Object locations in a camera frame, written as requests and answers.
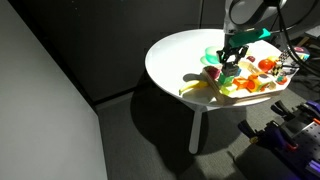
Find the white round table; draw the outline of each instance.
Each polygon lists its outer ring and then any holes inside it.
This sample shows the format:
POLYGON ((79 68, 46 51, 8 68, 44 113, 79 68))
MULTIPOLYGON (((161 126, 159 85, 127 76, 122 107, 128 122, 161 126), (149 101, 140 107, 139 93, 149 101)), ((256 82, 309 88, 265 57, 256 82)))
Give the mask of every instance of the white round table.
MULTIPOLYGON (((189 144, 189 151, 193 154, 198 151, 203 112, 226 107, 248 106, 270 99, 262 98, 221 106, 217 104, 211 87, 193 89, 179 95, 179 89, 186 81, 201 78, 199 75, 203 67, 208 65, 208 62, 200 61, 205 55, 205 49, 210 46, 219 46, 222 49, 223 44, 223 30, 189 30, 161 39, 146 55, 146 69, 154 83, 195 111, 189 144)), ((256 59, 265 59, 271 54, 277 56, 281 54, 277 48, 265 41, 249 44, 249 51, 256 59)))

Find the toy fruit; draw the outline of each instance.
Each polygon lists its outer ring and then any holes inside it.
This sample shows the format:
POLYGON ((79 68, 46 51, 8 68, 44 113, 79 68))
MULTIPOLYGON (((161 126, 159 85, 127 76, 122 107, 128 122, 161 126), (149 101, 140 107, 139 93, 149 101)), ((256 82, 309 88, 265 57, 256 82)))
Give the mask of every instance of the toy fruit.
POLYGON ((279 76, 276 80, 276 82, 280 85, 284 85, 288 81, 288 78, 286 76, 279 76))
POLYGON ((245 89, 249 83, 249 80, 240 76, 234 78, 232 83, 237 86, 237 90, 245 89))
POLYGON ((273 62, 279 61, 279 57, 277 57, 277 56, 269 56, 267 59, 269 59, 269 60, 271 60, 273 62))
POLYGON ((265 73, 275 66, 275 62, 270 59, 263 59, 259 62, 258 67, 265 73))
POLYGON ((201 80, 191 80, 186 82, 180 89, 179 95, 181 95, 184 91, 191 89, 191 88, 203 88, 209 86, 207 81, 201 80))
POLYGON ((256 60, 256 58, 253 56, 248 56, 247 59, 251 62, 254 62, 256 60))
POLYGON ((261 71, 251 74, 248 80, 249 82, 246 88, 250 92, 263 92, 272 82, 272 79, 261 71))
POLYGON ((205 68, 211 79, 217 79, 220 75, 221 70, 214 66, 207 66, 205 68))

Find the black wall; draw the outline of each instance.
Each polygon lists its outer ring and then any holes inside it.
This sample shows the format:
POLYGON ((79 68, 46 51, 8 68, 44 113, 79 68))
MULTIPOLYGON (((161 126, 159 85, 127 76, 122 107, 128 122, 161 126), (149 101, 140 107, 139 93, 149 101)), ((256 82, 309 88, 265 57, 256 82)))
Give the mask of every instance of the black wall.
MULTIPOLYGON (((11 0, 22 3, 94 102, 137 85, 148 49, 161 38, 222 28, 224 0, 11 0)), ((288 24, 312 0, 289 0, 288 24)), ((275 17, 263 26, 270 27, 275 17)))

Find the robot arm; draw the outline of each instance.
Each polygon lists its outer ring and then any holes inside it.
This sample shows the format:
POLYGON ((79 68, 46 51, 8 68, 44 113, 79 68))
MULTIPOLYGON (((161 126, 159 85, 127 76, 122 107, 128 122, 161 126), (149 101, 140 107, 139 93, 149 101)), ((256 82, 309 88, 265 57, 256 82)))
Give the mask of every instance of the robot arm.
POLYGON ((226 0, 224 32, 234 35, 251 29, 256 23, 277 12, 276 5, 282 8, 287 0, 226 0))
POLYGON ((248 46, 270 36, 266 29, 254 30, 253 26, 277 12, 276 6, 283 7, 286 0, 226 0, 224 33, 225 43, 221 51, 217 51, 222 72, 225 76, 233 76, 238 71, 238 61, 245 56, 248 46), (231 56, 233 62, 227 62, 231 56))

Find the green object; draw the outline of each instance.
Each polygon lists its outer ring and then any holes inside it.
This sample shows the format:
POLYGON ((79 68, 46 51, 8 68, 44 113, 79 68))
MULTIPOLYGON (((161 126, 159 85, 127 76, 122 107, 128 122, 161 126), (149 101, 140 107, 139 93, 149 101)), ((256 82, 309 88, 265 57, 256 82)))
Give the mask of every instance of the green object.
POLYGON ((220 90, 221 90, 222 94, 228 96, 237 90, 237 85, 235 85, 235 84, 223 85, 223 86, 221 86, 220 90))
POLYGON ((229 40, 229 44, 232 48, 240 47, 248 43, 256 42, 259 40, 268 39, 271 36, 271 33, 263 28, 258 30, 251 30, 240 32, 232 36, 229 40))
POLYGON ((278 78, 277 78, 277 82, 281 82, 283 80, 283 76, 279 76, 278 78))
POLYGON ((218 82, 221 85, 228 85, 228 84, 232 84, 233 79, 234 79, 234 76, 228 76, 227 77, 227 76, 223 75, 223 73, 220 73, 218 82))
POLYGON ((211 46, 206 48, 205 53, 206 53, 206 59, 209 63, 211 64, 219 64, 219 59, 217 56, 217 51, 221 50, 221 47, 217 46, 211 46))
POLYGON ((201 62, 203 65, 205 65, 205 66, 210 66, 210 65, 211 65, 211 63, 208 62, 208 60, 206 59, 205 56, 202 56, 202 57, 200 58, 200 62, 201 62))

